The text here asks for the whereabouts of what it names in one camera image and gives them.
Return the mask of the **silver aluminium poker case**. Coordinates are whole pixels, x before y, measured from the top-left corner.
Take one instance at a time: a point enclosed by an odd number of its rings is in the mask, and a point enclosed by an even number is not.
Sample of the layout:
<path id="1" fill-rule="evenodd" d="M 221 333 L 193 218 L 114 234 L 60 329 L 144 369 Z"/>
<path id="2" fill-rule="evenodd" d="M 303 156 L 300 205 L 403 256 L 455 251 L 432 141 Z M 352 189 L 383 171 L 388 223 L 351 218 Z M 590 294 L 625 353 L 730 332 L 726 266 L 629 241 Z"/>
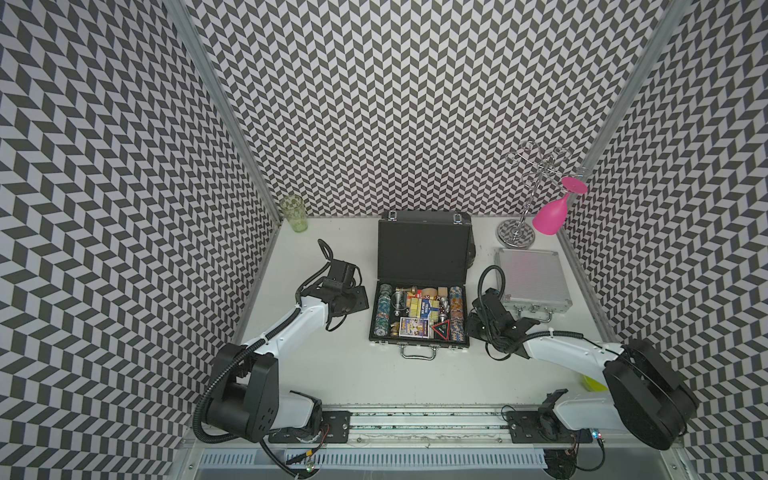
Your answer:
<path id="1" fill-rule="evenodd" d="M 502 304 L 517 318 L 549 323 L 572 307 L 558 252 L 497 249 L 494 260 L 505 276 Z"/>

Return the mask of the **black poker case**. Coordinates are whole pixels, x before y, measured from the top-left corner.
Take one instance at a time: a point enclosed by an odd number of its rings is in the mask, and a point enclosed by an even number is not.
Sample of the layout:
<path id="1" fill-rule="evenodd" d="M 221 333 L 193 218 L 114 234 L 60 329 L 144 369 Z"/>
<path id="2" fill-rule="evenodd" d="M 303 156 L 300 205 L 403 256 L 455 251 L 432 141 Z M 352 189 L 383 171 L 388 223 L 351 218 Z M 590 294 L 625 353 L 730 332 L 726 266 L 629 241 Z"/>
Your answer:
<path id="1" fill-rule="evenodd" d="M 467 272 L 476 254 L 471 216 L 461 211 L 390 210 L 378 223 L 377 283 L 369 340 L 400 348 L 465 350 Z M 420 300 L 439 301 L 436 320 L 419 317 Z M 431 326 L 449 320 L 449 341 L 434 337 Z"/>

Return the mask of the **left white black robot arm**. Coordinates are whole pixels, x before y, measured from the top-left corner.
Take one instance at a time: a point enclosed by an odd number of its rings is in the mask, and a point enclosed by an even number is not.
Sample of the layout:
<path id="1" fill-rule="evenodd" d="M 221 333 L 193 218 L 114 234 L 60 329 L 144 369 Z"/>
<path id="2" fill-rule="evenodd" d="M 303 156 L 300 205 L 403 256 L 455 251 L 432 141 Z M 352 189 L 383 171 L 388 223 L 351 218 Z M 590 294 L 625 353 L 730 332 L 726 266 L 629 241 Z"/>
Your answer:
<path id="1" fill-rule="evenodd" d="M 367 310 L 369 302 L 359 268 L 335 258 L 324 240 L 318 245 L 326 263 L 299 285 L 293 309 L 264 333 L 244 344 L 228 343 L 215 356 L 192 416 L 197 440 L 258 443 L 280 430 L 313 439 L 321 430 L 322 401 L 283 390 L 279 361 L 314 332 L 334 331 L 333 319 Z"/>

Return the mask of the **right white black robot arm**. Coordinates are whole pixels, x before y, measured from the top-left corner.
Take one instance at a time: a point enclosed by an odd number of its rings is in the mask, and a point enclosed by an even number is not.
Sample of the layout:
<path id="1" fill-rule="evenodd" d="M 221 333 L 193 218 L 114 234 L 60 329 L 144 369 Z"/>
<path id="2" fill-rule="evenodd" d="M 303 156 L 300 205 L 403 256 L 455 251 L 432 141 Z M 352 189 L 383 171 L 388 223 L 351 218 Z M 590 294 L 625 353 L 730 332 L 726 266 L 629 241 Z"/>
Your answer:
<path id="1" fill-rule="evenodd" d="M 603 385 L 599 392 L 553 392 L 540 406 L 546 425 L 569 430 L 619 430 L 657 450 L 669 449 L 688 431 L 700 405 L 682 376 L 653 343 L 597 342 L 580 332 L 541 329 L 534 319 L 515 319 L 502 305 L 506 286 L 502 268 L 491 265 L 482 278 L 496 273 L 498 288 L 478 288 L 468 332 L 482 340 L 497 360 L 514 356 L 560 366 Z"/>

